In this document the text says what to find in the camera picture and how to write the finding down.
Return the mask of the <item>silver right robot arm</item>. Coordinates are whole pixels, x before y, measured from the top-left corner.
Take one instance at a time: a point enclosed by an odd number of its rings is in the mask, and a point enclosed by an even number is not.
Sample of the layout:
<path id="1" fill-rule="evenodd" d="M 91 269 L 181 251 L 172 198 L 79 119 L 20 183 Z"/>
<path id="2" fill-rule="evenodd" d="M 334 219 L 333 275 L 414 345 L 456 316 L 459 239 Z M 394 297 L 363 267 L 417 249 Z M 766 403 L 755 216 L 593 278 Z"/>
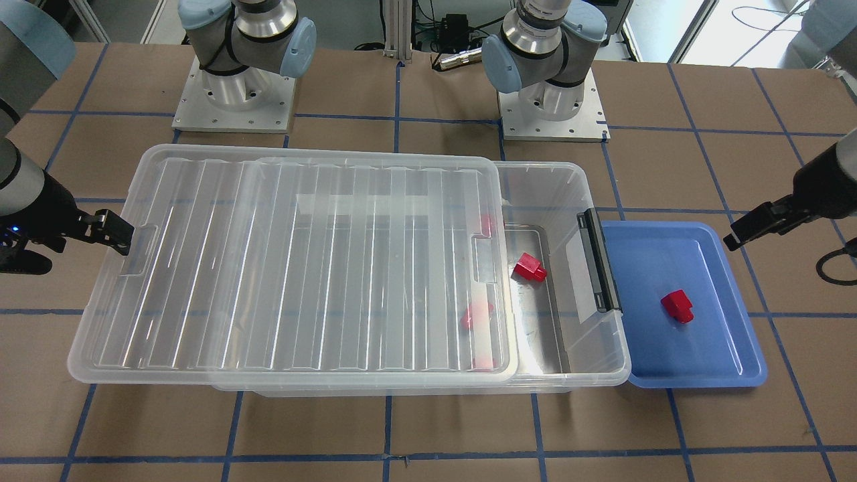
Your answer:
<path id="1" fill-rule="evenodd" d="M 78 208 L 74 196 L 8 134 L 76 57 L 65 29 L 33 3 L 2 2 L 2 272 L 46 274 L 47 256 L 30 243 L 64 252 L 67 239 L 103 244 L 127 255 L 135 229 L 111 210 Z M 251 68 L 281 77 L 303 76 L 317 31 L 293 1 L 181 1 L 181 26 L 200 70 L 236 77 Z"/>

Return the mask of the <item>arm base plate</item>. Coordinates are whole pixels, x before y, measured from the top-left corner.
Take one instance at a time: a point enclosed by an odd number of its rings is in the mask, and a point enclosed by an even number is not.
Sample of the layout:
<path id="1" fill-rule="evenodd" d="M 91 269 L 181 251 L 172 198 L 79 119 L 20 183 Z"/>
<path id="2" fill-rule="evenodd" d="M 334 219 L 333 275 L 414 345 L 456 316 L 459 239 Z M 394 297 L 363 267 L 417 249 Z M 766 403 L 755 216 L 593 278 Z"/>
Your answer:
<path id="1" fill-rule="evenodd" d="M 606 143 L 608 122 L 593 70 L 572 88 L 542 82 L 497 94 L 503 137 L 511 141 Z"/>
<path id="2" fill-rule="evenodd" d="M 183 132 L 287 134 L 297 79 L 258 68 L 235 76 L 200 70 L 193 59 L 172 128 Z"/>

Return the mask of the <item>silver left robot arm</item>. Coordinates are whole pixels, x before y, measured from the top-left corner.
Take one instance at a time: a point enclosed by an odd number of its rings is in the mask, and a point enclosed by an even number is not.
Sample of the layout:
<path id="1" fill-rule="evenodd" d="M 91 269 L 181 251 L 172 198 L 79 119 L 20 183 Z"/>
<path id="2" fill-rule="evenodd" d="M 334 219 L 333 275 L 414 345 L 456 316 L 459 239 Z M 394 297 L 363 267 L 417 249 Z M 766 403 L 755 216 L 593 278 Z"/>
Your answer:
<path id="1" fill-rule="evenodd" d="M 803 33 L 849 74 L 855 74 L 855 2 L 811 4 Z M 607 22 L 582 1 L 518 1 L 499 33 L 481 44 L 487 78 L 500 94 L 518 97 L 526 119 L 560 127 L 578 114 L 585 80 Z M 793 190 L 765 202 L 730 226 L 724 238 L 735 251 L 769 233 L 784 235 L 818 218 L 838 220 L 855 212 L 855 132 L 824 150 L 793 176 Z"/>

